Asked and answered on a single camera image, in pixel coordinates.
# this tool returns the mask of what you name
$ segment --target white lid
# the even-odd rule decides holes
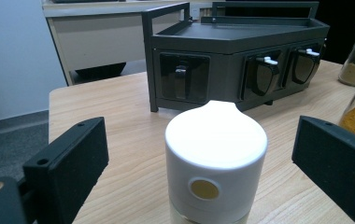
[[[258,160],[266,149],[263,128],[234,103],[209,101],[173,118],[165,131],[171,150],[208,168],[234,169]]]

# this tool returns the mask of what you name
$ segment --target black storage box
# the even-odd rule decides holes
[[[187,110],[209,100],[240,110],[302,91],[317,72],[329,26],[314,19],[318,2],[214,2],[193,22],[190,4],[142,12],[150,110]],[[308,17],[226,17],[226,7],[308,8]],[[184,11],[177,24],[152,32],[152,19]]]

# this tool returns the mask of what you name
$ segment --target wooden table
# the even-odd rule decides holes
[[[338,122],[355,88],[337,81],[341,64],[322,61],[308,89],[244,111],[269,146],[248,223],[353,223],[291,161],[300,115]],[[75,223],[169,223],[164,130],[181,111],[150,112],[146,73],[55,90],[50,142],[74,124],[105,117],[110,162]]]

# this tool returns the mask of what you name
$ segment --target dark background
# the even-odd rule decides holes
[[[344,63],[355,43],[355,1],[320,0],[317,2],[319,6],[315,19],[330,26],[325,42],[326,51],[322,59],[333,63]],[[292,16],[301,13],[299,9],[288,9],[286,12]],[[244,8],[226,9],[226,16],[247,15],[250,15],[250,12]]]

